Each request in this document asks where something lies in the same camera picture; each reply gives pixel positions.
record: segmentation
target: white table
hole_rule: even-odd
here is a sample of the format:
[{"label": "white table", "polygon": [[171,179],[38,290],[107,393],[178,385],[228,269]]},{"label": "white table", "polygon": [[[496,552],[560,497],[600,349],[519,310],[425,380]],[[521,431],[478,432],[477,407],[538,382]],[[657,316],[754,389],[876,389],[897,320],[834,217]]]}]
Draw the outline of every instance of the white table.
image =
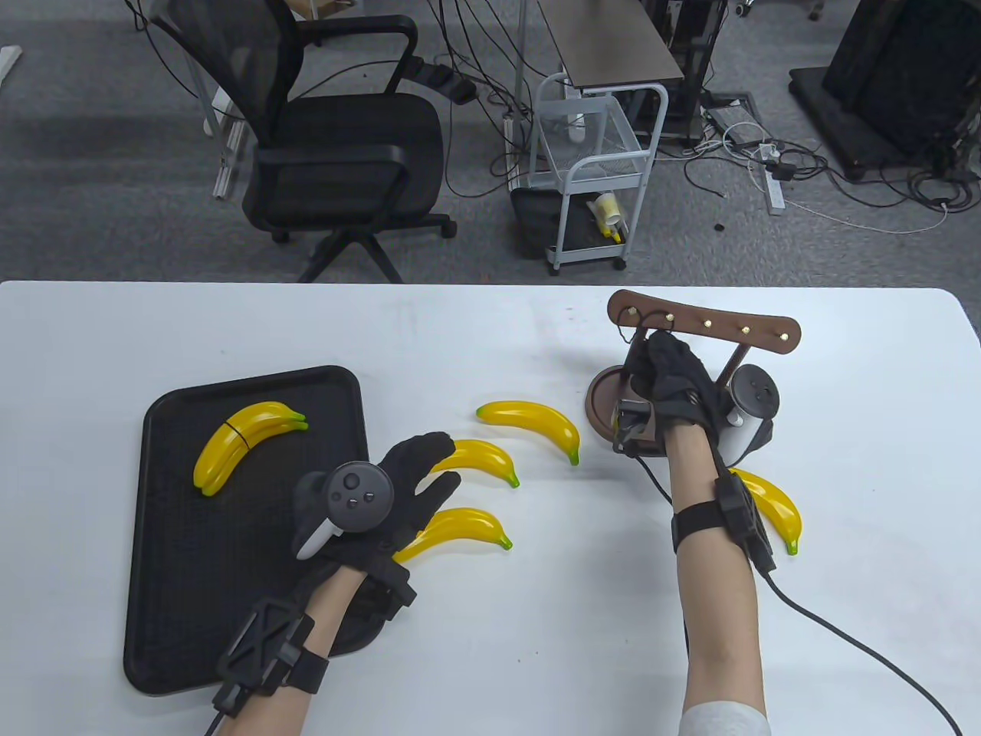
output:
[{"label": "white table", "polygon": [[[796,352],[749,355],[783,406],[745,467],[787,490],[805,525],[798,557],[777,551],[775,579],[977,733],[981,350],[957,302],[933,290],[645,290],[800,321]],[[625,354],[605,315],[612,291],[0,286],[5,733],[203,733],[211,689],[151,699],[121,667],[143,413],[171,389],[336,363],[361,382],[373,458],[433,429],[495,438],[522,487],[466,477],[453,502],[497,514],[514,550],[460,543],[412,563],[418,600],[334,662],[306,733],[675,734],[686,661],[670,512],[583,410],[590,379]],[[729,353],[693,343],[710,370]],[[568,412],[583,464],[472,418],[507,397]],[[775,734],[945,733],[903,682],[762,585],[760,604]]]}]

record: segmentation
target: wooden hook board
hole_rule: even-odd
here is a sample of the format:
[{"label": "wooden hook board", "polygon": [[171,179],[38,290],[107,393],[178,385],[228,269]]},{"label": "wooden hook board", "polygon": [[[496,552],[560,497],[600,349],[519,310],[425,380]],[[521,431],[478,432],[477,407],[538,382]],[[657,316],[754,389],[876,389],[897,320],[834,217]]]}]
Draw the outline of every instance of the wooden hook board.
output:
[{"label": "wooden hook board", "polygon": [[610,296],[606,313],[610,321],[620,327],[644,327],[718,338],[781,354],[791,352],[800,344],[800,325],[791,317],[723,312],[626,289]]}]

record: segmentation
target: chair seat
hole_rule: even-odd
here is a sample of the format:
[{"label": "chair seat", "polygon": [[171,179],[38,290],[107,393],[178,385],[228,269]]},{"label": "chair seat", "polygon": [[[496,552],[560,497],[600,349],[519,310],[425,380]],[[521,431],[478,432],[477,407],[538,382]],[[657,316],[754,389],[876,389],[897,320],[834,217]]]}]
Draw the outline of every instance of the chair seat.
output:
[{"label": "chair seat", "polygon": [[[395,204],[393,227],[425,217],[442,185],[442,131],[436,108],[412,94],[301,97],[286,104],[275,147],[398,145],[405,151],[408,186]],[[289,167],[280,172],[265,219],[289,230],[368,225],[386,178],[372,167]]]}]

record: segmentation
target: banana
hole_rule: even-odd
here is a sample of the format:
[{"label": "banana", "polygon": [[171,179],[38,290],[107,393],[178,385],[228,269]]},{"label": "banana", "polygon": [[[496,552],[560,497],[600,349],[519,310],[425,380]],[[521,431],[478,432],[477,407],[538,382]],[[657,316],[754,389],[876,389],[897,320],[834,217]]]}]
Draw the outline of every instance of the banana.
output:
[{"label": "banana", "polygon": [[765,478],[740,468],[734,468],[732,472],[743,479],[743,483],[756,500],[760,513],[776,527],[780,539],[787,545],[787,554],[797,554],[800,533],[803,531],[803,519],[800,518],[800,512],[794,502]]},{"label": "banana", "polygon": [[449,508],[438,512],[429,525],[421,531],[409,546],[396,552],[392,559],[398,564],[422,554],[436,545],[456,539],[472,539],[501,545],[510,550],[514,545],[504,534],[497,517],[478,508]]},{"label": "banana", "polygon": [[[255,447],[259,443],[269,440],[271,437],[284,435],[287,432],[295,432],[297,430],[306,431],[309,429],[309,427],[310,425],[308,425],[306,422],[286,422],[285,424],[281,424],[277,427],[269,427],[262,432],[249,435],[249,445],[251,447]],[[232,476],[232,472],[238,466],[238,463],[242,461],[248,452],[249,447],[246,447],[244,443],[239,442],[238,447],[232,450],[231,454],[228,455],[227,459],[225,460],[225,464],[222,466],[221,470],[219,470],[218,475],[215,476],[215,479],[201,488],[201,493],[205,496],[213,496],[220,491],[228,479]]]},{"label": "banana", "polygon": [[253,442],[253,437],[270,427],[277,427],[283,422],[305,421],[305,416],[293,411],[281,401],[259,401],[237,411],[229,417],[226,424],[241,434],[250,447],[255,447],[261,440]]},{"label": "banana", "polygon": [[477,418],[495,426],[518,427],[544,435],[569,456],[569,462],[579,464],[579,430],[550,406],[531,401],[492,401],[477,409]]},{"label": "banana", "polygon": [[507,481],[511,488],[521,485],[514,472],[514,460],[511,456],[497,445],[481,440],[457,440],[456,452],[433,468],[433,472],[441,473],[460,468],[482,470],[494,478]]},{"label": "banana", "polygon": [[246,406],[222,424],[201,450],[194,465],[194,486],[213,496],[250,449],[276,435],[308,427],[306,417],[279,401]]}]

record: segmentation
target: wire basket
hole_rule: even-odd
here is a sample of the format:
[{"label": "wire basket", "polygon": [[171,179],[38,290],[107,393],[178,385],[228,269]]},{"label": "wire basket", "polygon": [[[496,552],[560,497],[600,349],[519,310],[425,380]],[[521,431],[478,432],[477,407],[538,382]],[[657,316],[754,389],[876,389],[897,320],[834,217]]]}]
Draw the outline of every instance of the wire basket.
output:
[{"label": "wire basket", "polygon": [[[536,120],[548,164],[561,182],[565,183],[577,163],[591,158],[573,175],[576,189],[593,190],[591,184],[595,184],[599,191],[639,184],[647,151],[614,97],[544,102],[536,111]],[[623,158],[624,153],[637,155]]]}]

